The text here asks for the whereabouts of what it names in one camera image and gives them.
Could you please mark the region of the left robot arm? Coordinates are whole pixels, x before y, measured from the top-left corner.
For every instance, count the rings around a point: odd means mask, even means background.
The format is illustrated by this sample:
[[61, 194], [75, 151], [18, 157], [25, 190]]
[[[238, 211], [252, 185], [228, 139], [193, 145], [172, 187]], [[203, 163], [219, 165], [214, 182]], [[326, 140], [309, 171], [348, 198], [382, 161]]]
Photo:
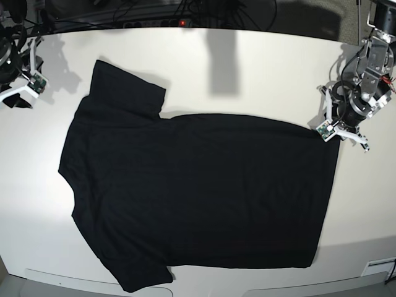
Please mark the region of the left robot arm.
[[361, 39], [361, 48], [345, 64], [339, 80], [321, 87], [325, 96], [325, 119], [316, 127], [324, 142], [336, 136], [350, 139], [369, 151], [368, 140], [359, 131], [365, 119], [383, 109], [395, 93], [395, 1], [376, 1], [375, 14], [368, 16], [371, 28]]

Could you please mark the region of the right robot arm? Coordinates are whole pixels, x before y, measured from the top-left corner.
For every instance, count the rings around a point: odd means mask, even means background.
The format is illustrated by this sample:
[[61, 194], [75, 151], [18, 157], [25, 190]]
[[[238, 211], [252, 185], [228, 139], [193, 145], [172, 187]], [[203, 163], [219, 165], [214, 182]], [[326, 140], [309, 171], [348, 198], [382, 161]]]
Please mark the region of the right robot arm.
[[1, 102], [9, 108], [32, 108], [20, 94], [37, 99], [45, 90], [48, 79], [41, 73], [43, 59], [37, 47], [43, 41], [38, 35], [27, 40], [23, 25], [1, 26]]

